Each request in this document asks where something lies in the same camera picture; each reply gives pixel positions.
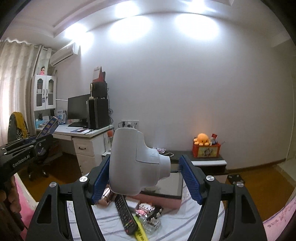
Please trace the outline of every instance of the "blue gripper pad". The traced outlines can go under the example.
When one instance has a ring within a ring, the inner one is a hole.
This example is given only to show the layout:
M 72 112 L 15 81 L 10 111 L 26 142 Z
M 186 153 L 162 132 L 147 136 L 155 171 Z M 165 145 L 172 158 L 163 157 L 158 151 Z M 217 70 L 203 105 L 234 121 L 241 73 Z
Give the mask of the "blue gripper pad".
M 194 170 L 194 165 L 186 155 L 180 157 L 179 167 L 192 199 L 197 201 L 199 205 L 202 205 L 206 196 L 205 183 L 202 176 L 199 176 L 199 173 Z
M 109 181 L 109 162 L 110 162 L 110 157 L 108 158 L 106 163 L 103 165 L 103 168 L 101 169 L 100 174 L 98 175 L 96 181 L 94 182 L 93 194 L 91 196 L 92 204 L 97 203 L 102 198 L 106 185 Z

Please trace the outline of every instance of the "cabinet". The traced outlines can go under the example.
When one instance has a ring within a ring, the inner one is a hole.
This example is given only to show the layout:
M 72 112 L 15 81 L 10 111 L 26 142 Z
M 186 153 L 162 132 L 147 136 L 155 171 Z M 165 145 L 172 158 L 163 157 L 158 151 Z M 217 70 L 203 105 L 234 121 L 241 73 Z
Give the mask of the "cabinet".
M 32 78 L 32 109 L 45 110 L 56 108 L 57 78 L 49 75 L 34 75 Z
M 82 175 L 101 164 L 102 154 L 106 151 L 104 134 L 93 138 L 73 137 L 72 140 Z

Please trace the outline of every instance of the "storage box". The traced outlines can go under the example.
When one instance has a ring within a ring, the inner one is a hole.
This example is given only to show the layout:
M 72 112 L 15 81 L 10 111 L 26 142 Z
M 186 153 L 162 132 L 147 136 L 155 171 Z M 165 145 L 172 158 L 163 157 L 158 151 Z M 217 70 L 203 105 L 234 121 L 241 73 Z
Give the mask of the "storage box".
M 195 158 L 218 157 L 220 146 L 221 145 L 219 143 L 212 146 L 199 146 L 199 145 L 193 144 L 192 153 Z
M 35 127 L 36 127 L 36 129 L 38 129 L 39 128 L 39 125 L 40 124 L 43 124 L 44 123 L 44 120 L 38 120 L 37 119 L 37 121 L 35 120 Z

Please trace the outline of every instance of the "white wall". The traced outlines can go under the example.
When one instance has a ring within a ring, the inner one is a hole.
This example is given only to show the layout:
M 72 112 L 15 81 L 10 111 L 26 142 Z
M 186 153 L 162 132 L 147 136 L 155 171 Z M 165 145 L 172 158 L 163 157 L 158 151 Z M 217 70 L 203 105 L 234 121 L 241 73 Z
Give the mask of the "white wall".
M 293 122 L 287 60 L 255 32 L 222 20 L 214 19 L 215 38 L 191 38 L 176 27 L 177 15 L 147 15 L 151 29 L 129 43 L 110 37 L 112 23 L 93 30 L 93 44 L 58 66 L 57 98 L 89 93 L 102 66 L 115 127 L 139 120 L 148 146 L 191 150 L 205 132 L 226 141 L 228 169 L 285 158 Z

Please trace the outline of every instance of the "wall outlet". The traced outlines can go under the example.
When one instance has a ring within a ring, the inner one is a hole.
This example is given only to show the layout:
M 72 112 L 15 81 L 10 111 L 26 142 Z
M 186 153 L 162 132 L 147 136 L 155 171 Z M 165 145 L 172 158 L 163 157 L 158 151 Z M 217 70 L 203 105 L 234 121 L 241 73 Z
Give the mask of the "wall outlet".
M 121 120 L 121 122 L 124 122 L 124 123 L 122 123 L 122 127 L 127 127 L 127 125 L 126 125 L 126 120 Z
M 127 120 L 126 121 L 126 127 L 130 127 L 130 125 L 132 126 L 132 120 Z
M 135 129 L 139 130 L 139 121 L 138 120 L 133 120 L 131 122 L 132 127 L 135 127 Z
M 127 127 L 128 125 L 131 125 L 132 127 L 135 127 L 135 129 L 139 129 L 139 121 L 138 120 L 121 120 L 122 122 L 124 121 L 125 126 Z

